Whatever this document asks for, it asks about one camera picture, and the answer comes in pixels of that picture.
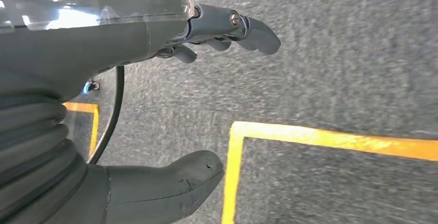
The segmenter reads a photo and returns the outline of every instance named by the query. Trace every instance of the robotic hand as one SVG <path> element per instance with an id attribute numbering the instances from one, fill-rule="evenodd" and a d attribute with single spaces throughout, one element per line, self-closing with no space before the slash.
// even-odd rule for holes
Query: robotic hand
<path id="1" fill-rule="evenodd" d="M 62 105 L 92 75 L 152 57 L 193 62 L 184 43 L 273 54 L 262 22 L 193 0 L 0 0 L 0 222 L 171 223 L 223 177 L 210 151 L 163 168 L 85 163 Z"/>

